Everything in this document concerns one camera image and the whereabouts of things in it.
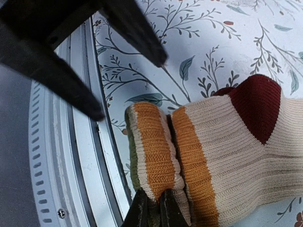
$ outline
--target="floral pattern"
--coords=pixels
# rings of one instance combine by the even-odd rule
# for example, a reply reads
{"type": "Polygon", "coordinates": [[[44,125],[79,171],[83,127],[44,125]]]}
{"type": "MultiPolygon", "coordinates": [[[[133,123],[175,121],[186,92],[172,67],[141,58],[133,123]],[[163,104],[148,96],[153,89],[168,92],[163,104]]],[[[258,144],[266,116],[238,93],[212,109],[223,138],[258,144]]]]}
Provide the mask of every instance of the floral pattern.
{"type": "MultiPolygon", "coordinates": [[[[169,54],[154,67],[100,14],[93,16],[107,107],[132,193],[124,111],[151,102],[169,114],[261,73],[303,97],[301,0],[137,0],[169,54]]],[[[303,227],[302,199],[257,208],[233,227],[303,227]]]]}

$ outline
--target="folded sock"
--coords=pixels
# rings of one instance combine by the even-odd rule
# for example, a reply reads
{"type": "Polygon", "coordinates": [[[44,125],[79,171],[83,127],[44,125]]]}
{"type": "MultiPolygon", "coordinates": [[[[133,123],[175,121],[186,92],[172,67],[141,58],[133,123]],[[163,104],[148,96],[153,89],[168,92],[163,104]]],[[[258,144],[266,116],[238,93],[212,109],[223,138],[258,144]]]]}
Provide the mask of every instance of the folded sock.
{"type": "Polygon", "coordinates": [[[257,206],[302,196],[303,100],[285,98],[262,75],[215,95],[173,112],[174,143],[157,106],[127,109],[135,190],[142,187],[157,204],[173,188],[197,227],[228,227],[257,206]]]}

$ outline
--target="knit sock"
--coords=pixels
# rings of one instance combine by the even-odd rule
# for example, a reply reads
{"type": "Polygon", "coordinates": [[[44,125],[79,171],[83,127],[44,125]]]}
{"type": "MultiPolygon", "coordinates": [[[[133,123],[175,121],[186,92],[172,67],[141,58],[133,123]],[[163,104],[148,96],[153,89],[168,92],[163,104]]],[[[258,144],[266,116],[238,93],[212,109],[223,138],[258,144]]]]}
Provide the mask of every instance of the knit sock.
{"type": "MultiPolygon", "coordinates": [[[[191,222],[197,227],[228,227],[259,205],[303,195],[303,100],[285,98],[280,86],[262,75],[216,95],[171,116],[191,222]]],[[[164,169],[168,163],[178,166],[173,146],[162,143],[163,138],[171,141],[168,131],[163,136],[168,128],[164,114],[159,117],[155,105],[143,103],[127,113],[136,117],[127,122],[129,132],[141,136],[133,138],[132,175],[143,166],[152,170],[145,172],[145,180],[138,174],[133,182],[139,179],[138,187],[146,192],[146,185],[158,188],[154,197],[148,194],[158,201],[180,176],[179,168],[164,169]],[[157,131],[151,130],[154,125],[157,131]],[[153,143],[159,146],[151,148],[153,143]]]]}

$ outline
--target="screw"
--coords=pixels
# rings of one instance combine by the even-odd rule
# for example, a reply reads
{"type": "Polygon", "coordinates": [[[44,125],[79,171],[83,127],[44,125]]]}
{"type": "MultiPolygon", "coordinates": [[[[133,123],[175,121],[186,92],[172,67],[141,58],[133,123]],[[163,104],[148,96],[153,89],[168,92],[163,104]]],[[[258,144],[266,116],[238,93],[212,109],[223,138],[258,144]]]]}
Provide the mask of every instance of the screw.
{"type": "Polygon", "coordinates": [[[61,219],[64,219],[66,217],[66,212],[63,209],[58,209],[57,214],[61,219]]]}

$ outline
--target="metal frame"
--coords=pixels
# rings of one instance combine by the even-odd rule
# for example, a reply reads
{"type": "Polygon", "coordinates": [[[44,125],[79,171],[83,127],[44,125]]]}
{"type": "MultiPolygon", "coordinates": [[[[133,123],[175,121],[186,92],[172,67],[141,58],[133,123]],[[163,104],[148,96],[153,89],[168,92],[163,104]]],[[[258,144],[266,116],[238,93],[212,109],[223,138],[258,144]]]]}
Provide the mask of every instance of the metal frame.
{"type": "Polygon", "coordinates": [[[96,123],[32,83],[29,155],[40,224],[120,226],[131,196],[100,81],[92,20],[77,28],[56,52],[91,88],[106,110],[106,120],[96,123]]]}

